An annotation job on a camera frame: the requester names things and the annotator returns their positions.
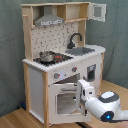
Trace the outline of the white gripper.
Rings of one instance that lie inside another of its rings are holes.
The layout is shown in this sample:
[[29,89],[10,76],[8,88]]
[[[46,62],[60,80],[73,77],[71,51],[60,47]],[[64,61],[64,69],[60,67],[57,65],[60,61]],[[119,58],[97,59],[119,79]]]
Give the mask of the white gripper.
[[94,114],[94,101],[97,99],[93,84],[80,79],[77,81],[76,92],[76,109],[85,114],[85,111],[89,111]]

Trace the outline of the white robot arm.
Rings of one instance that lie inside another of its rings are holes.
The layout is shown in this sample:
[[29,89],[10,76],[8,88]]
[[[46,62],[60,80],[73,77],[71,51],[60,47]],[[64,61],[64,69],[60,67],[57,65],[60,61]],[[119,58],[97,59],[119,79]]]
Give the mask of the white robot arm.
[[77,81],[76,109],[80,106],[102,122],[128,121],[128,110],[121,109],[117,93],[106,91],[97,97],[94,87],[83,79]]

